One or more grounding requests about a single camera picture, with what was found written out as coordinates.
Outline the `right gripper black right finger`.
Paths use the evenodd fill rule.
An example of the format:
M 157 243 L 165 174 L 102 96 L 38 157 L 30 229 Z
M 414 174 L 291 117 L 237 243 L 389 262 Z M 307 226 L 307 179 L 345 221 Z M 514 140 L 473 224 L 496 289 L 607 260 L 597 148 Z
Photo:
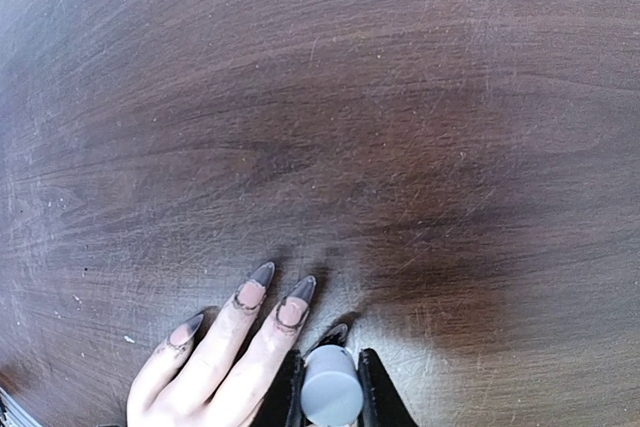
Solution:
M 364 398 L 358 426 L 417 427 L 374 349 L 359 353 L 358 377 Z

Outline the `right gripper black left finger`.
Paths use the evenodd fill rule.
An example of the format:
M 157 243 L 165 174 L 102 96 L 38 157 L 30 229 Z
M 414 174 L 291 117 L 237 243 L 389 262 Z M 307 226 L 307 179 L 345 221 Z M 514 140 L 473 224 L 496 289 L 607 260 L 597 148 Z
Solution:
M 304 360 L 299 350 L 290 350 L 279 368 L 251 427 L 302 427 L 301 409 Z

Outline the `white cap with black brush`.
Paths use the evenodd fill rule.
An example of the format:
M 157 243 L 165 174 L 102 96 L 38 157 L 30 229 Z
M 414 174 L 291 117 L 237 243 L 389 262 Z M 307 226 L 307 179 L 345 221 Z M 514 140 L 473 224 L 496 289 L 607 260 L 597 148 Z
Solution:
M 364 404 L 353 356 L 344 347 L 325 345 L 305 361 L 301 409 L 317 426 L 350 426 Z

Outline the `person's bare hand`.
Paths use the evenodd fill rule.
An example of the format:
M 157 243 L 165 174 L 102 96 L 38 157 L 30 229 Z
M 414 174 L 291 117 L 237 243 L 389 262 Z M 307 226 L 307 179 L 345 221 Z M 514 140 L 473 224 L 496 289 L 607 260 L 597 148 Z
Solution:
M 249 333 L 266 299 L 275 265 L 258 267 L 203 331 L 197 314 L 176 327 L 134 379 L 126 405 L 130 426 L 248 426 L 309 314 L 317 281 L 300 280 Z

